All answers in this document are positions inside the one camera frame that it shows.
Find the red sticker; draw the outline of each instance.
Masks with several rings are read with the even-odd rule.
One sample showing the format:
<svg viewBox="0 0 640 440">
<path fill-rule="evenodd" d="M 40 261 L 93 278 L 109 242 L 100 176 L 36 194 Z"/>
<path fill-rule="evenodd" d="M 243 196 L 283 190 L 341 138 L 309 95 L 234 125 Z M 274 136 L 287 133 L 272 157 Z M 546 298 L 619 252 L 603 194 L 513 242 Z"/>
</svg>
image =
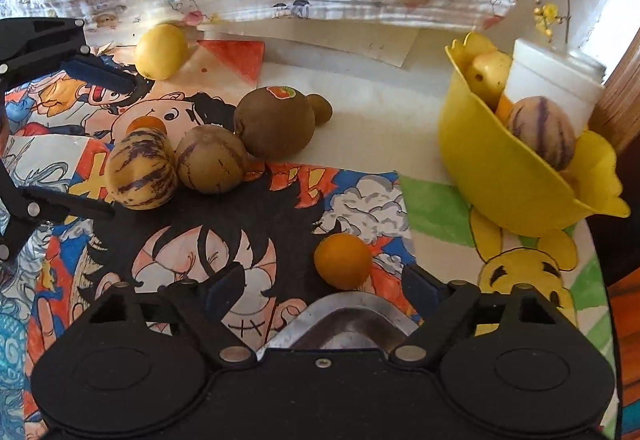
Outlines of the red sticker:
<svg viewBox="0 0 640 440">
<path fill-rule="evenodd" d="M 269 86 L 267 90 L 275 97 L 281 100 L 286 98 L 293 98 L 296 95 L 296 90 L 289 86 Z"/>
</svg>

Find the cartoon eye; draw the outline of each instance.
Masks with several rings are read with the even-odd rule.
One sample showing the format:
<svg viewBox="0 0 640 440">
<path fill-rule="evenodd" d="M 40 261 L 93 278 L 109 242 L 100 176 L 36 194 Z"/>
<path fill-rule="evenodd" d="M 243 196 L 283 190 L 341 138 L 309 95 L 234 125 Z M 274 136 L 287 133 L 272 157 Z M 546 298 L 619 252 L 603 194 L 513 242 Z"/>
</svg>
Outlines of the cartoon eye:
<svg viewBox="0 0 640 440">
<path fill-rule="evenodd" d="M 500 277 L 507 275 L 507 271 L 504 269 L 502 265 L 494 270 L 494 273 L 491 274 L 491 279 L 489 280 L 489 284 L 493 285 Z"/>
<path fill-rule="evenodd" d="M 556 308 L 561 308 L 560 296 L 558 295 L 558 292 L 556 292 L 555 290 L 549 294 L 549 301 L 551 301 L 551 304 Z"/>
<path fill-rule="evenodd" d="M 542 270 L 547 272 L 547 273 L 549 273 L 549 274 L 553 274 L 558 279 L 560 279 L 560 273 L 558 272 L 558 270 L 556 270 L 556 267 L 554 267 L 550 263 L 547 263 L 546 261 L 542 262 Z"/>
<path fill-rule="evenodd" d="M 180 112 L 174 107 L 174 108 L 172 108 L 172 110 L 169 113 L 164 115 L 164 119 L 165 120 L 175 120 L 176 118 L 178 118 L 179 114 L 180 114 Z"/>
</svg>

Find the beige paper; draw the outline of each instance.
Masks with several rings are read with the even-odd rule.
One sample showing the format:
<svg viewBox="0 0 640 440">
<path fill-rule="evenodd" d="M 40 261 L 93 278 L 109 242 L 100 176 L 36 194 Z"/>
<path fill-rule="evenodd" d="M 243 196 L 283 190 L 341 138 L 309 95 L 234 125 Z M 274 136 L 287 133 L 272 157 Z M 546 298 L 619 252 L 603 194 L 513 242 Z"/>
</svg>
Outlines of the beige paper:
<svg viewBox="0 0 640 440">
<path fill-rule="evenodd" d="M 364 55 L 398 68 L 420 31 L 419 28 L 377 23 L 292 18 L 229 23 L 220 26 L 219 30 L 233 35 L 287 39 L 324 46 Z"/>
</svg>

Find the red triangle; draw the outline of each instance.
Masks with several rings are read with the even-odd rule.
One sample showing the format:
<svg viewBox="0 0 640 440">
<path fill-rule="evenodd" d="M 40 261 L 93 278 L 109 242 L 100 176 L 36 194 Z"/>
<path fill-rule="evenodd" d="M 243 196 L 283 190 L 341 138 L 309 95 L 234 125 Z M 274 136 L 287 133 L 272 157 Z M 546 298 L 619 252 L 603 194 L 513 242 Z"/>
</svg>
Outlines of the red triangle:
<svg viewBox="0 0 640 440">
<path fill-rule="evenodd" d="M 258 83 L 262 67 L 264 42 L 262 41 L 198 41 L 236 75 L 252 86 Z"/>
</svg>

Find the yellow pear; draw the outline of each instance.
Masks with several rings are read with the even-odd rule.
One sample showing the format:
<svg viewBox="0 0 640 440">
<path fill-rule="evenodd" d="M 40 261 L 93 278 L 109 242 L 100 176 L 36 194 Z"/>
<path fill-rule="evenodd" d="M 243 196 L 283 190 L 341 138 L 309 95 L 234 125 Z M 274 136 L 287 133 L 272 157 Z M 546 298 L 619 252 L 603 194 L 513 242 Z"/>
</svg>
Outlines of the yellow pear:
<svg viewBox="0 0 640 440">
<path fill-rule="evenodd" d="M 492 111 L 498 107 L 498 100 L 507 84 L 511 60 L 509 55 L 496 50 L 478 55 L 466 70 L 465 79 L 469 88 Z"/>
<path fill-rule="evenodd" d="M 187 60 L 188 43 L 177 26 L 162 24 L 146 31 L 136 45 L 138 73 L 151 80 L 166 80 Z"/>
</svg>

